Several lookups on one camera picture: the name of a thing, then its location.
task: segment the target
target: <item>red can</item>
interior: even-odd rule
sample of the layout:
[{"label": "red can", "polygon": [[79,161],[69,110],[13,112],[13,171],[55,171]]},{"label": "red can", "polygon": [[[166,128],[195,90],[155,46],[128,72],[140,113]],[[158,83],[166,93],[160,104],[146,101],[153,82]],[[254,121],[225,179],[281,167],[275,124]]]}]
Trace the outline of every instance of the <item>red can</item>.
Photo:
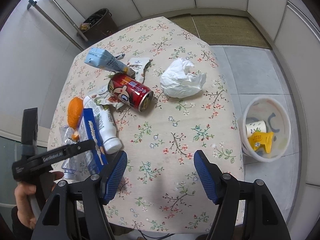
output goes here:
[{"label": "red can", "polygon": [[148,107],[153,98],[153,91],[150,88],[123,73],[117,73],[111,78],[108,90],[140,112]]}]

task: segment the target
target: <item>finger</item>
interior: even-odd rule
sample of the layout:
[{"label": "finger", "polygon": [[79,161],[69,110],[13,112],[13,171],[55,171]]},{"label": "finger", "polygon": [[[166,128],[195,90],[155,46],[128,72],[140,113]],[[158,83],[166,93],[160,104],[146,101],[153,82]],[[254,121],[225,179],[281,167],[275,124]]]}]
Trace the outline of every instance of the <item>finger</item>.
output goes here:
[{"label": "finger", "polygon": [[34,193],[36,193],[36,186],[26,182],[19,182],[18,186],[14,190],[14,196],[16,198],[18,208],[18,217],[25,218],[25,223],[34,217],[28,201],[28,195],[33,195]]},{"label": "finger", "polygon": [[54,171],[52,173],[54,174],[54,180],[62,179],[64,176],[64,173],[62,171]]},{"label": "finger", "polygon": [[53,183],[53,185],[52,185],[52,189],[51,189],[51,191],[53,191],[53,189],[55,188],[55,186],[57,185],[57,183]]}]

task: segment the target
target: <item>orange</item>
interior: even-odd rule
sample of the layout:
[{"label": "orange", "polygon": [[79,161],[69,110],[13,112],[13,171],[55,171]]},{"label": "orange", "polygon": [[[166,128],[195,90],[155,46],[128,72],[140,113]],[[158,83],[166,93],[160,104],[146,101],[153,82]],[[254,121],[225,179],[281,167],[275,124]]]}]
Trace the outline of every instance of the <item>orange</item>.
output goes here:
[{"label": "orange", "polygon": [[75,131],[75,133],[71,135],[71,139],[74,141],[78,141],[80,139],[78,131]]},{"label": "orange", "polygon": [[81,98],[75,97],[71,99],[68,106],[68,125],[73,129],[78,126],[79,118],[83,110],[83,100]]}]

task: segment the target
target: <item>human hand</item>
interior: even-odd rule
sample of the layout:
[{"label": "human hand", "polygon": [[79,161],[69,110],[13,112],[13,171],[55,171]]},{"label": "human hand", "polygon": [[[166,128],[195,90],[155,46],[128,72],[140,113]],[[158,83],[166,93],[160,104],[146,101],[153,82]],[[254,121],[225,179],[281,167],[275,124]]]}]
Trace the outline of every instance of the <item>human hand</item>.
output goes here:
[{"label": "human hand", "polygon": [[[61,179],[64,175],[61,171],[54,171],[54,180]],[[18,219],[21,224],[27,228],[35,229],[36,227],[36,218],[32,212],[31,205],[28,200],[29,195],[36,193],[36,186],[26,183],[18,182],[18,186],[14,190],[14,196],[16,198],[17,208],[18,208]]]}]

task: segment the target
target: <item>green mat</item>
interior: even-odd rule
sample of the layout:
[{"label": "green mat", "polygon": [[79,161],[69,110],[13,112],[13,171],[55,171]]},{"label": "green mat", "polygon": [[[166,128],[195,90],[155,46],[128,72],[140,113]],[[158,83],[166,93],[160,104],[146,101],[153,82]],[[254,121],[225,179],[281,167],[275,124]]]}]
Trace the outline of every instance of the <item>green mat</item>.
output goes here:
[{"label": "green mat", "polygon": [[182,29],[192,33],[194,36],[198,37],[198,33],[193,23],[192,17],[190,14],[179,15],[176,17],[169,18],[170,21],[174,22],[176,25],[181,27]]},{"label": "green mat", "polygon": [[246,17],[182,15],[170,18],[170,20],[196,36],[198,36],[198,30],[200,39],[209,45],[240,45],[271,48],[257,28]]}]

